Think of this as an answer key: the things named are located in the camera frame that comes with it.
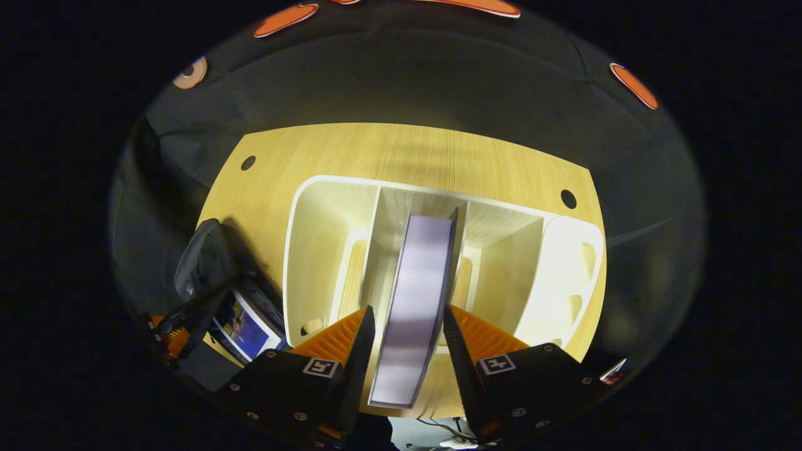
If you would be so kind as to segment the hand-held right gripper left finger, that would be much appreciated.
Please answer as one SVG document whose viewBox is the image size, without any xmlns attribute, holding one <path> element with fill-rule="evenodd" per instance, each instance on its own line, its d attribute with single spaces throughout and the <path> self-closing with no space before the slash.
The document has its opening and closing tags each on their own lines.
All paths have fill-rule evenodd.
<svg viewBox="0 0 802 451">
<path fill-rule="evenodd" d="M 213 400 L 294 448 L 343 448 L 355 428 L 373 337 L 373 308 L 364 306 L 292 350 L 264 351 Z"/>
</svg>

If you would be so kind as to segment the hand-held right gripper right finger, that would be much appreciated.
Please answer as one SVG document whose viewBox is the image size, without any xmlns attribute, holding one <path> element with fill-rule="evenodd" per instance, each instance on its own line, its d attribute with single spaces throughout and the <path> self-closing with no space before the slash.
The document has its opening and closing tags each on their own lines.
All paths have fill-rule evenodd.
<svg viewBox="0 0 802 451">
<path fill-rule="evenodd" d="M 443 332 L 479 442 L 535 442 L 613 394 L 601 374 L 555 343 L 527 345 L 458 306 L 444 308 Z"/>
</svg>

